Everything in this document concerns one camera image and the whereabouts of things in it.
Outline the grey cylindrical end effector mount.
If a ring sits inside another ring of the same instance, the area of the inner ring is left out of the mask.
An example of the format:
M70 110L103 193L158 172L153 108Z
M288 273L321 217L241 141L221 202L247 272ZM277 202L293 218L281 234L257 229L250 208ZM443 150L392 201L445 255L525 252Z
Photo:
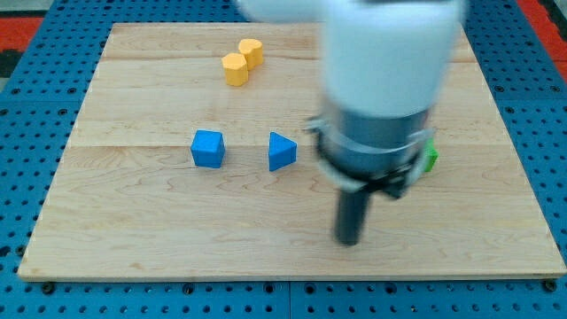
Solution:
M431 110L405 115L355 111L326 100L306 122L324 174L339 191L383 192L401 198L426 166L425 148L434 130Z

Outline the black cylindrical pointer rod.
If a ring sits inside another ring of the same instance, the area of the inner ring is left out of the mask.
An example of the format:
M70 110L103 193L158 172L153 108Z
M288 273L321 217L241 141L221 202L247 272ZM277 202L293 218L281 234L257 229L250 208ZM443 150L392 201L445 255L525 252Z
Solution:
M367 187L357 191L341 190L334 223L334 237L341 245L357 245L361 238L371 192Z

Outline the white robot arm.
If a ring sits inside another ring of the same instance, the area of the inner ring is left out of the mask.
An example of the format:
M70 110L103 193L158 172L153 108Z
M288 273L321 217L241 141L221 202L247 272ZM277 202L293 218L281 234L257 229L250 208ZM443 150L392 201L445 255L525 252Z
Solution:
M307 129L339 187L335 239L356 245L375 192L400 198L430 162L428 124L467 4L239 0L247 19L320 26L322 105Z

